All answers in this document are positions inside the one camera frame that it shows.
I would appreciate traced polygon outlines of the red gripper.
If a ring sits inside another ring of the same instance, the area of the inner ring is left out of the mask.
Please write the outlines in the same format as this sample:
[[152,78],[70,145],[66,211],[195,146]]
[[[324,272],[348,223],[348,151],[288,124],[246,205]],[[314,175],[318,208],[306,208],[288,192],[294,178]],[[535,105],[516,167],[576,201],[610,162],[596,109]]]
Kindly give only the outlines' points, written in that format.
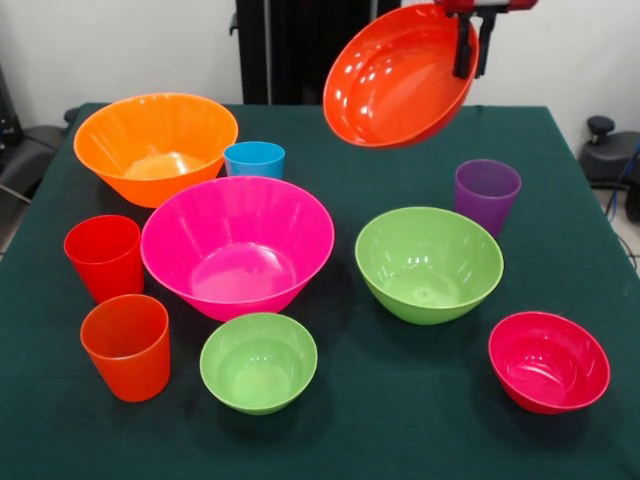
[[469,44],[470,14],[484,13],[481,16],[477,64],[477,77],[481,78],[485,74],[491,35],[495,27],[495,13],[489,11],[506,13],[530,10],[537,5],[538,0],[435,0],[434,3],[439,5],[446,14],[457,14],[458,32],[453,74],[457,78],[467,79],[473,53]]

